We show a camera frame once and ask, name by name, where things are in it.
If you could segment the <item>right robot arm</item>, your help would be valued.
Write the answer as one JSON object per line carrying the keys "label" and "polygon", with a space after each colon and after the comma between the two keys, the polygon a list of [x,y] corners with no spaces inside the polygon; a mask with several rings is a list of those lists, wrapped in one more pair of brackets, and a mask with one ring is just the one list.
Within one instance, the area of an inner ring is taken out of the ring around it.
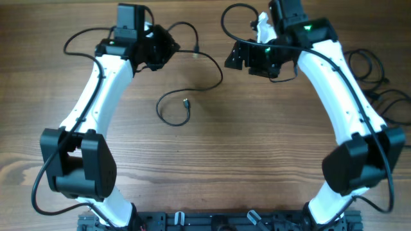
{"label": "right robot arm", "polygon": [[389,128],[364,96],[350,70],[338,36],[326,18],[310,20],[300,1],[271,1],[257,13],[254,40],[235,38],[225,61],[231,69],[279,82],[283,64],[293,62],[315,88],[334,129],[337,147],[322,162],[324,184],[304,206],[302,230],[335,228],[346,209],[386,180],[387,211],[394,207],[393,169],[405,146],[400,128]]}

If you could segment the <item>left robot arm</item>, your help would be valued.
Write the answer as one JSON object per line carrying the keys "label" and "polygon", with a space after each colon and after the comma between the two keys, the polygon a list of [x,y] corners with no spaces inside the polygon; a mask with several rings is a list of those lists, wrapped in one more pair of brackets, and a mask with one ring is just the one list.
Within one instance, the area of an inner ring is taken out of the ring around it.
{"label": "left robot arm", "polygon": [[119,100],[136,73],[156,71],[179,50],[169,32],[147,22],[149,7],[118,5],[109,35],[90,56],[91,76],[70,114],[40,136],[39,177],[77,207],[89,208],[105,230],[144,230],[133,203],[116,187],[117,166],[106,136]]}

